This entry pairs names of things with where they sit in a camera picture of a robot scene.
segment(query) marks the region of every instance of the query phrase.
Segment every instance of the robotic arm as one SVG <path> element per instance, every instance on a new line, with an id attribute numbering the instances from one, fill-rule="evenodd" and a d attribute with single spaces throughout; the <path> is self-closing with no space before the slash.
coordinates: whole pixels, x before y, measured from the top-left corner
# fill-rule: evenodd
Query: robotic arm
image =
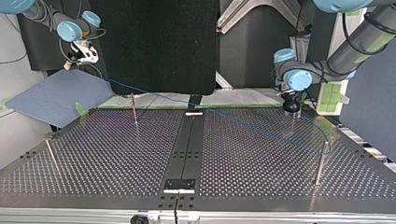
<path id="1" fill-rule="evenodd" d="M 90 39 L 100 36 L 101 19 L 91 11 L 84 11 L 81 18 L 71 19 L 63 13 L 48 6 L 43 0 L 1 0 L 0 13 L 23 14 L 26 18 L 41 22 L 52 31 L 56 29 L 63 41 L 70 42 L 72 52 L 64 56 L 67 62 L 64 66 L 69 70 L 72 64 L 97 63 L 98 53 Z"/>
<path id="2" fill-rule="evenodd" d="M 341 81 L 354 76 L 363 62 L 382 52 L 396 36 L 396 0 L 314 2 L 321 10 L 329 13 L 378 7 L 372 13 L 366 13 L 365 22 L 351 36 L 346 36 L 346 41 L 328 61 L 310 62 L 308 59 L 308 63 L 298 63 L 292 49 L 282 49 L 275 54 L 276 79 L 281 82 L 282 98 L 285 100 L 283 108 L 293 116 L 300 113 L 298 96 L 301 91 L 312 84 Z"/>

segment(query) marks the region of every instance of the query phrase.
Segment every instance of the green label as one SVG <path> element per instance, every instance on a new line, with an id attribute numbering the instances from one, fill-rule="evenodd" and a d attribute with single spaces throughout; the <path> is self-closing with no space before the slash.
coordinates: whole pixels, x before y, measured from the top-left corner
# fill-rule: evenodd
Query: green label
<path id="1" fill-rule="evenodd" d="M 369 52 L 376 52 L 379 49 L 382 49 L 385 45 L 387 45 L 396 35 L 390 34 L 382 34 L 373 45 L 367 49 Z M 359 59 L 355 63 L 362 63 L 370 58 L 370 55 L 361 55 Z"/>

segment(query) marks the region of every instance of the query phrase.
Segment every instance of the cable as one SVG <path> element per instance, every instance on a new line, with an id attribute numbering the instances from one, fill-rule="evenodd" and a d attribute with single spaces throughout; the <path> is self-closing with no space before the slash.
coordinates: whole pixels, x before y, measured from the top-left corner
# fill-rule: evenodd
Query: cable
<path id="1" fill-rule="evenodd" d="M 81 11 L 82 11 L 82 0 L 79 0 L 78 13 L 76 16 L 76 20 L 78 20 L 79 17 L 81 16 Z"/>
<path id="2" fill-rule="evenodd" d="M 367 12 L 366 14 L 364 14 L 364 19 L 366 19 L 367 22 L 372 24 L 378 30 L 381 30 L 381 31 L 388 33 L 390 35 L 396 35 L 396 30 L 390 29 L 387 26 L 381 24 L 379 21 L 376 21 L 375 19 L 373 19 L 371 17 L 371 12 Z"/>
<path id="3" fill-rule="evenodd" d="M 70 59 L 65 53 L 64 53 L 64 48 L 62 47 L 62 39 L 59 38 L 59 50 L 61 51 L 62 55 L 66 58 L 67 61 L 70 63 L 78 63 L 78 61 Z"/>
<path id="4" fill-rule="evenodd" d="M 100 78 L 103 78 L 102 72 L 96 66 L 94 66 L 93 64 L 90 64 L 90 63 L 84 64 L 84 65 L 88 65 L 89 67 L 93 68 L 96 71 L 96 75 Z"/>
<path id="5" fill-rule="evenodd" d="M 93 36 L 93 37 L 88 37 L 88 38 L 85 38 L 85 39 L 86 40 L 94 40 L 94 39 L 100 38 L 100 37 L 102 37 L 102 36 L 107 34 L 107 30 L 106 29 L 97 29 L 97 31 L 103 31 L 103 32 L 101 34 L 99 34 L 99 35 L 96 35 L 96 36 Z"/>
<path id="6" fill-rule="evenodd" d="M 382 49 L 379 49 L 378 51 L 375 51 L 375 52 L 369 52 L 367 50 L 360 49 L 358 46 L 356 46 L 350 39 L 348 31 L 347 31 L 347 14 L 346 13 L 343 13 L 343 31 L 344 31 L 344 36 L 346 37 L 346 42 L 349 44 L 350 47 L 352 47 L 354 50 L 356 50 L 360 54 L 373 56 L 373 55 L 382 53 L 388 46 L 388 45 L 385 45 Z"/>
<path id="7" fill-rule="evenodd" d="M 315 110 L 317 110 L 317 109 L 318 109 L 318 106 L 315 105 L 314 100 L 313 100 L 312 97 L 311 97 L 311 94 L 309 94 L 309 91 L 308 91 L 308 90 L 305 90 L 305 93 L 306 93 L 306 95 L 308 96 L 309 101 L 311 101 L 312 106 L 315 108 Z"/>
<path id="8" fill-rule="evenodd" d="M 300 61 L 300 59 L 299 59 L 299 54 L 298 54 L 298 46 L 297 46 L 297 35 L 298 35 L 298 26 L 300 25 L 300 19 L 301 19 L 301 16 L 303 15 L 303 5 L 301 5 L 300 6 L 300 11 L 299 11 L 299 13 L 298 13 L 298 16 L 297 16 L 297 22 L 296 22 L 296 35 L 295 35 L 295 37 L 294 37 L 294 47 L 295 47 L 295 51 L 296 51 L 296 59 L 297 59 L 297 62 L 299 62 Z"/>
<path id="9" fill-rule="evenodd" d="M 282 76 L 284 76 L 286 73 L 288 73 L 289 71 L 292 71 L 292 70 L 303 70 L 303 71 L 312 73 L 312 74 L 314 74 L 314 75 L 320 77 L 320 79 L 323 80 L 325 83 L 329 83 L 329 81 L 328 81 L 326 78 L 324 78 L 323 75 L 321 75 L 321 74 L 319 74 L 318 72 L 316 72 L 316 71 L 314 71 L 314 70 L 312 70 L 312 69 L 309 69 L 309 68 L 300 68 L 300 67 L 291 68 L 291 69 L 286 70 L 286 71 L 283 73 Z"/>
<path id="10" fill-rule="evenodd" d="M 6 14 L 3 14 L 4 18 L 9 22 L 9 24 L 18 32 L 20 33 L 20 29 L 12 22 Z"/>
<path id="11" fill-rule="evenodd" d="M 26 14 L 23 13 L 23 15 L 32 21 L 36 22 L 43 22 L 48 20 L 49 21 L 49 31 L 52 32 L 54 30 L 54 27 L 56 24 L 54 24 L 54 19 L 53 15 L 56 13 L 55 10 L 53 10 L 52 6 L 49 6 L 47 3 L 44 2 L 44 0 L 36 0 L 35 3 L 37 4 L 37 14 L 35 14 L 34 17 L 28 17 Z"/>
<path id="12" fill-rule="evenodd" d="M 175 206 L 175 210 L 174 210 L 174 215 L 175 215 L 175 224 L 178 224 L 178 217 L 177 217 L 177 203 L 178 203 L 178 199 L 176 201 L 176 206 Z"/>
<path id="13" fill-rule="evenodd" d="M 2 63 L 0 63 L 0 64 L 7 64 L 7 63 L 17 63 L 17 62 L 20 62 L 20 61 L 22 61 L 25 57 L 27 56 L 27 52 L 25 52 L 24 54 L 23 54 L 23 56 L 22 57 L 20 57 L 19 59 L 17 59 L 17 60 L 13 60 L 13 61 L 9 61 L 9 62 L 2 62 Z"/>
<path id="14" fill-rule="evenodd" d="M 130 90 L 140 91 L 140 92 L 143 92 L 143 93 L 150 93 L 150 94 L 162 97 L 162 98 L 167 99 L 167 100 L 172 101 L 172 102 L 179 102 L 179 103 L 183 103 L 183 104 L 198 106 L 198 105 L 190 103 L 188 101 L 175 100 L 175 99 L 169 98 L 167 96 L 161 95 L 161 94 L 156 93 L 156 92 L 145 91 L 145 90 L 142 90 L 142 89 L 139 89 L 139 88 L 136 88 L 136 87 L 128 86 L 128 85 L 120 83 L 120 82 L 118 82 L 117 80 L 114 80 L 114 79 L 108 79 L 107 81 L 113 82 L 115 84 L 118 84 L 118 85 L 120 85 L 122 87 L 125 87 L 125 88 L 128 88 Z M 254 130 L 256 132 L 262 133 L 262 134 L 266 135 L 269 138 L 274 138 L 276 140 L 283 141 L 283 142 L 288 143 L 288 144 L 290 144 L 292 146 L 295 146 L 295 147 L 298 147 L 300 149 L 303 149 L 306 152 L 315 151 L 312 148 L 305 147 L 304 144 L 302 142 L 298 141 L 298 140 L 290 140 L 290 139 L 285 138 L 282 135 L 269 133 L 268 131 L 265 131 L 261 127 L 257 127 L 255 125 L 252 125 L 252 124 L 250 124 L 248 122 L 243 121 L 242 119 L 233 118 L 233 117 L 229 116 L 228 114 L 220 112 L 220 111 L 218 111 L 216 109 L 208 108 L 207 110 L 211 111 L 211 112 L 214 112 L 214 113 L 216 113 L 216 114 L 218 114 L 218 115 L 220 115 L 220 116 L 222 116 L 222 117 L 224 117 L 226 119 L 232 120 L 235 123 L 238 123 L 238 124 L 241 124 L 241 125 L 244 125 L 244 126 L 248 126 L 251 130 Z M 308 121 L 308 122 L 311 123 L 312 125 L 316 126 L 317 128 L 319 128 L 319 126 L 317 126 L 316 124 L 314 124 L 314 123 L 312 123 L 310 121 Z M 323 133 L 324 138 L 326 139 L 326 141 L 328 141 L 330 143 L 329 138 L 327 137 L 326 133 L 323 130 L 321 130 L 321 129 L 320 129 L 320 131 Z"/>

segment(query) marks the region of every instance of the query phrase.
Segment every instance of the thin metal rod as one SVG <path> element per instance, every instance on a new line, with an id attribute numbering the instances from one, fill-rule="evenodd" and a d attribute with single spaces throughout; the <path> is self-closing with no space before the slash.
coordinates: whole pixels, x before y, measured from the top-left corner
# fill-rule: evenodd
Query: thin metal rod
<path id="1" fill-rule="evenodd" d="M 317 178 L 315 179 L 315 185 L 319 185 L 321 174 L 323 171 L 324 167 L 324 159 L 326 158 L 325 153 L 327 152 L 327 148 L 329 148 L 329 142 L 324 142 L 322 145 L 322 150 L 320 153 L 320 159 L 319 159 L 319 165 L 318 165 L 318 172 L 317 172 Z"/>
<path id="2" fill-rule="evenodd" d="M 137 115 L 136 115 L 136 103 L 134 100 L 134 94 L 131 94 L 131 98 L 132 98 L 132 108 L 134 109 L 134 123 L 137 124 Z"/>
<path id="3" fill-rule="evenodd" d="M 55 160 L 55 155 L 53 154 L 52 147 L 50 146 L 50 140 L 49 139 L 46 139 L 46 144 L 47 144 L 47 147 L 49 149 L 49 153 L 50 153 L 52 159 Z"/>

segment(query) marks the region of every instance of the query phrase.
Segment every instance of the black metal plate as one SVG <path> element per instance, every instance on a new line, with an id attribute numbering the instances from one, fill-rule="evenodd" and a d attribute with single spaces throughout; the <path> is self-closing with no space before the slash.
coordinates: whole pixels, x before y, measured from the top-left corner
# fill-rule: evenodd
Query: black metal plate
<path id="1" fill-rule="evenodd" d="M 0 171 L 0 206 L 158 209 L 184 111 L 96 111 Z"/>
<path id="2" fill-rule="evenodd" d="M 317 187 L 326 139 L 313 123 L 332 146 Z M 206 111 L 202 162 L 194 169 L 201 172 L 193 210 L 396 212 L 396 174 L 310 111 L 300 120 L 277 108 Z"/>

